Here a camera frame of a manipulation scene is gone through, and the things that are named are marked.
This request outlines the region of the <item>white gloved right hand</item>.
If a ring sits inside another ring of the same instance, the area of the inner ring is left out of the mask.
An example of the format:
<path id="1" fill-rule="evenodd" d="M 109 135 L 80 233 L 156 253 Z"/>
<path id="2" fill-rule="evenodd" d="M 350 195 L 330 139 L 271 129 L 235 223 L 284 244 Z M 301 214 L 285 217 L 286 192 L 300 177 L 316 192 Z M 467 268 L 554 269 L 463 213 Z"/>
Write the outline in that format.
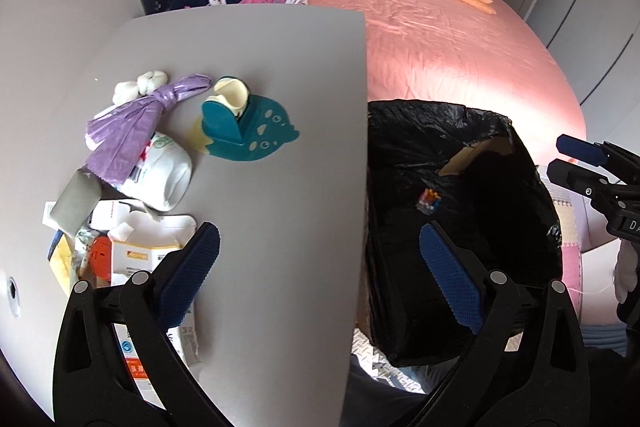
<path id="1" fill-rule="evenodd" d="M 638 285 L 639 254 L 633 243 L 622 239 L 614 269 L 614 291 L 618 303 L 624 303 Z"/>

